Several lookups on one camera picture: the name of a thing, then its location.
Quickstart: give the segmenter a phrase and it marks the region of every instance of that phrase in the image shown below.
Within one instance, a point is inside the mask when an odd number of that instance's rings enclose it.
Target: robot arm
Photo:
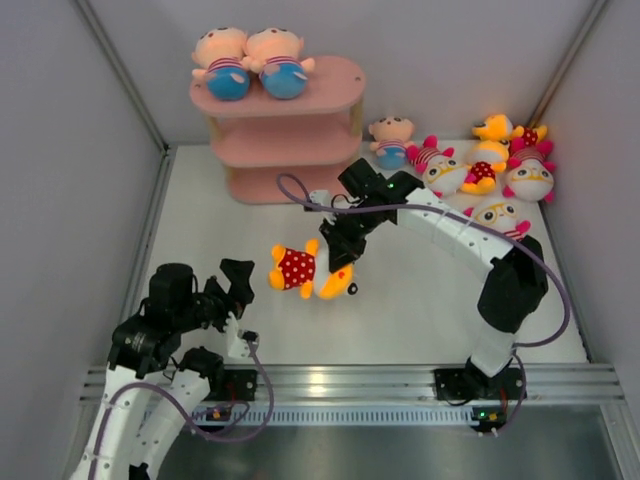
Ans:
[[[320,226],[329,248],[330,271],[358,260],[364,254],[366,236],[385,221],[424,235],[460,258],[483,282],[478,312],[485,323],[471,352],[468,369],[474,376],[484,377],[480,382],[499,374],[511,360],[515,334],[522,321],[548,291],[541,267],[506,240],[471,228],[471,220],[460,222],[451,218],[466,217],[449,208],[406,172],[396,172],[386,179],[375,173],[365,159],[360,159],[338,179],[354,201],[339,205],[348,204],[348,214],[325,213]],[[327,198],[325,192],[311,194],[312,201],[323,206],[327,206]],[[424,209],[404,209],[404,204]],[[542,259],[542,248],[534,238],[525,237],[521,244]]]
[[[176,411],[168,412],[168,401],[161,402],[138,437],[144,435],[152,439],[151,443],[143,445],[144,440],[140,440],[137,444],[136,433],[151,392],[140,388],[120,391],[138,382],[157,385],[180,347],[181,335],[196,329],[213,326],[227,335],[230,356],[247,357],[247,342],[257,343],[258,335],[241,330],[237,319],[253,301],[249,285],[253,267],[253,262],[223,260],[220,269],[231,282],[228,292],[216,277],[207,281],[202,292],[193,292],[195,277],[187,265],[166,264],[158,268],[149,282],[149,297],[143,301],[144,314],[141,306],[113,333],[105,391],[89,441],[71,476],[73,480],[121,480],[129,478],[130,466],[133,475],[139,475],[138,467],[142,465],[157,472],[183,420]],[[190,350],[176,373],[171,394],[187,411],[193,411],[213,389],[219,388],[221,369],[222,357],[206,350]],[[132,451],[137,465],[131,465]],[[134,478],[149,477],[143,472],[143,476]]]

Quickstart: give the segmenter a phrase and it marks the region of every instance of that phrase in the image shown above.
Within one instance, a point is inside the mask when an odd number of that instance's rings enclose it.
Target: gray wall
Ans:
[[[191,105],[191,51],[216,26],[282,26],[309,55],[368,74],[365,119],[396,113],[420,133],[469,134],[504,110],[525,121],[590,0],[92,0],[169,142],[207,141]]]
[[[0,476],[53,479],[159,153],[69,2],[3,2],[0,45]]]
[[[612,2],[545,117],[557,142],[554,238],[590,342],[640,425],[640,2]]]

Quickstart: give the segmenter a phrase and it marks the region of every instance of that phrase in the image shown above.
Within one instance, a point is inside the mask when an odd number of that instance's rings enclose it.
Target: plush doll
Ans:
[[[519,221],[516,207],[502,197],[489,197],[463,212],[474,222],[504,233],[514,240],[521,240],[531,228],[528,220]]]
[[[369,144],[376,152],[380,168],[394,170],[407,161],[407,147],[413,145],[409,139],[415,127],[411,120],[400,117],[385,117],[369,125],[369,133],[375,142]]]
[[[438,137],[428,136],[422,148],[407,148],[409,163],[422,174],[424,184],[438,197],[453,195],[465,182],[475,178],[469,174],[470,165],[454,160],[452,147],[438,150]]]
[[[484,121],[475,124],[471,133],[480,140],[509,140],[513,133],[513,124],[504,114],[490,115]]]
[[[513,170],[506,175],[502,193],[505,197],[517,197],[528,202],[551,202],[556,165],[547,161],[547,156],[553,150],[553,143],[545,140],[532,147],[525,145],[524,139],[513,139],[515,152],[508,162]]]
[[[276,290],[300,289],[300,296],[310,298],[311,293],[323,300],[331,300],[358,287],[353,280],[353,264],[335,273],[329,271],[329,250],[321,248],[317,239],[309,240],[305,251],[276,245],[271,250],[274,267],[269,273],[269,285]]]
[[[532,147],[543,141],[546,136],[547,127],[545,125],[536,128],[518,126],[513,130],[511,139],[521,138],[524,140],[525,147]]]
[[[471,165],[485,162],[491,165],[494,172],[502,173],[507,169],[508,159],[509,140],[483,140],[471,148],[466,161]]]
[[[247,34],[237,28],[221,27],[200,37],[191,58],[202,68],[192,71],[193,78],[207,84],[218,100],[240,100],[249,90],[247,65],[243,65],[243,47]]]
[[[283,28],[265,28],[249,37],[245,62],[260,76],[265,90],[273,97],[288,100],[300,95],[307,85],[307,73],[315,60],[299,61],[304,40]]]

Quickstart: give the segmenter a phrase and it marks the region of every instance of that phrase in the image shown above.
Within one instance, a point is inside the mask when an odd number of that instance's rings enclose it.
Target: yellow plush toy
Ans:
[[[513,124],[504,114],[490,115],[484,121],[476,124],[471,133],[480,140],[509,140],[513,134]]]

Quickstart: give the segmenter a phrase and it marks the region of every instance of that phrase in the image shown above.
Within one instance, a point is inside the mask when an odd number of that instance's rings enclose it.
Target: pink wooden shelf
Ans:
[[[334,165],[360,148],[362,133],[351,134],[348,113],[275,118],[236,118],[220,123],[211,148],[235,168]]]
[[[345,193],[338,181],[338,175],[350,163],[351,161],[347,161],[338,165],[322,167],[229,168],[227,169],[227,187],[231,196],[242,203],[291,203],[278,189],[276,176],[280,173],[292,173],[302,180],[309,191],[324,189],[335,195]],[[293,181],[285,179],[285,186],[290,188],[292,193],[302,195]]]
[[[346,110],[362,98],[366,78],[357,64],[330,55],[314,58],[316,68],[309,74],[307,88],[292,100],[272,98],[254,77],[247,96],[236,102],[216,100],[206,85],[194,80],[189,89],[191,101],[210,117],[237,118],[334,113]]]

